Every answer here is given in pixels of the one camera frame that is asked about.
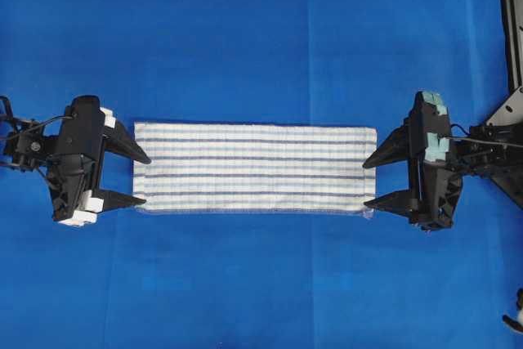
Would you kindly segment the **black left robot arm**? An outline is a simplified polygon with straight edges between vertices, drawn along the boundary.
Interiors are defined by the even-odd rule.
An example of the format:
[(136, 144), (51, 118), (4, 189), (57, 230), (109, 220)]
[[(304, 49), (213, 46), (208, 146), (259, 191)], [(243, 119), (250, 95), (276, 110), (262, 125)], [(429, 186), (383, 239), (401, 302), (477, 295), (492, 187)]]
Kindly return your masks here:
[(58, 118), (59, 133), (50, 136), (44, 133), (48, 121), (18, 119), (9, 99), (4, 96), (1, 101), (5, 109), (1, 120), (12, 128), (2, 138), (3, 153), (11, 158), (3, 165), (42, 176), (51, 196), (53, 221), (82, 227), (96, 223), (100, 213), (145, 203), (100, 187), (105, 153), (143, 164), (151, 160), (113, 111), (101, 106), (98, 96), (74, 98)]

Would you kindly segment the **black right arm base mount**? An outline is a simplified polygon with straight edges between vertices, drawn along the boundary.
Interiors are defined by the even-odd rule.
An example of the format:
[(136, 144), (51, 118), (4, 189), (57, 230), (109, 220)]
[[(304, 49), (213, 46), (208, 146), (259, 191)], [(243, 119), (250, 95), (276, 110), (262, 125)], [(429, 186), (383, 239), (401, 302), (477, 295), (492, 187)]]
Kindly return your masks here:
[(508, 98), (485, 121), (506, 144), (507, 163), (491, 177), (517, 206), (522, 205), (522, 0), (500, 0), (507, 64)]

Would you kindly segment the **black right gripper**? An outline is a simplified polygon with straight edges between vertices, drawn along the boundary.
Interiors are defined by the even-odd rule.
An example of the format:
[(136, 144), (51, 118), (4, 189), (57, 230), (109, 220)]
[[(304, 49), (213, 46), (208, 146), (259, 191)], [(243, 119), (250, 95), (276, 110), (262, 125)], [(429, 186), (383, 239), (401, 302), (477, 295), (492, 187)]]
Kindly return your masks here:
[(440, 94), (417, 92), (407, 125), (391, 132), (363, 163), (363, 168), (376, 168), (413, 159), (420, 186), (417, 198), (410, 191), (394, 191), (365, 201), (364, 206), (409, 217), (424, 231), (449, 229), (463, 189), (451, 136), (449, 112)]

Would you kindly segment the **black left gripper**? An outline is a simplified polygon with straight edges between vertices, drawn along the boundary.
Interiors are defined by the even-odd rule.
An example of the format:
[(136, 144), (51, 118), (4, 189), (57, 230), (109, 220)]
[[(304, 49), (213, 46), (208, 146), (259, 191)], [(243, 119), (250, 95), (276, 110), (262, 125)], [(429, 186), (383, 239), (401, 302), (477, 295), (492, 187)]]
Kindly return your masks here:
[(102, 211), (111, 211), (146, 203), (118, 191), (94, 190), (94, 205), (85, 206), (92, 197), (103, 136), (105, 151), (143, 164), (152, 162), (121, 122), (116, 120), (110, 127), (106, 119), (114, 122), (112, 112), (101, 109), (98, 96), (78, 96), (65, 109), (65, 119), (47, 160), (52, 219), (57, 223), (84, 226), (96, 222), (101, 205)]

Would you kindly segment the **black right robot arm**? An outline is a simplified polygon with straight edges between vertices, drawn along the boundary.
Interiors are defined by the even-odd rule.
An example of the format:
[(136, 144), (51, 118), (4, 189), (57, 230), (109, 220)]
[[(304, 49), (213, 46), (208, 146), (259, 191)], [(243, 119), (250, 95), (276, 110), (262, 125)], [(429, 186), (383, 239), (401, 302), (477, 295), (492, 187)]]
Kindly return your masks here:
[(407, 217), (424, 231), (449, 229), (465, 176), (490, 179), (522, 204), (522, 121), (489, 119), (454, 136), (441, 96), (418, 92), (403, 124), (366, 159), (365, 169), (405, 161), (409, 187), (364, 202)]

